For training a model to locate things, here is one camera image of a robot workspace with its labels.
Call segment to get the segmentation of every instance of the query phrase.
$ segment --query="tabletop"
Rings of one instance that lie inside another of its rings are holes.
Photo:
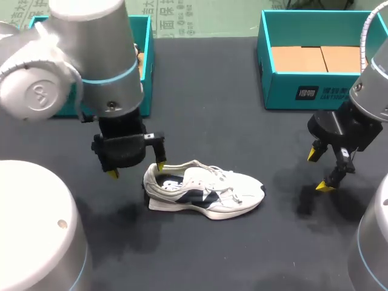
[[[227,221],[148,210],[141,182],[152,150],[112,180],[90,150],[98,125],[77,120],[27,124],[1,112],[0,159],[35,162],[67,184],[92,251],[93,290],[351,291],[347,251],[388,173],[388,132],[356,155],[341,190],[301,216],[301,197],[335,165],[330,150],[307,162],[312,113],[265,110],[256,38],[157,39],[147,129],[165,132],[170,164],[197,159],[260,180],[267,196],[256,210]]]

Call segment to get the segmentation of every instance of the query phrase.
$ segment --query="shoe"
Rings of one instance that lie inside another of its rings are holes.
[[[192,209],[210,219],[227,219],[254,209],[263,200],[265,187],[250,176],[198,161],[165,165],[160,172],[150,165],[143,179],[149,209],[180,211]]]

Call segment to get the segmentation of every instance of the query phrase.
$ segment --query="navy stripe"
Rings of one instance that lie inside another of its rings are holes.
[[[180,199],[176,200],[176,203],[187,204],[198,206],[200,208],[207,209],[212,205],[213,202],[219,199],[216,192],[211,191],[204,200],[204,192],[202,190],[189,190]]]

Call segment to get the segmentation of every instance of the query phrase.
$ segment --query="robot logo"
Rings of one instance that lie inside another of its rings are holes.
[[[48,80],[40,80],[27,89],[25,100],[31,109],[45,110],[56,101],[57,97],[55,84]]]

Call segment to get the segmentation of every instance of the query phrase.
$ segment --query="box label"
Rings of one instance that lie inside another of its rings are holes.
[[[318,89],[318,86],[299,86],[295,100],[314,100]]]

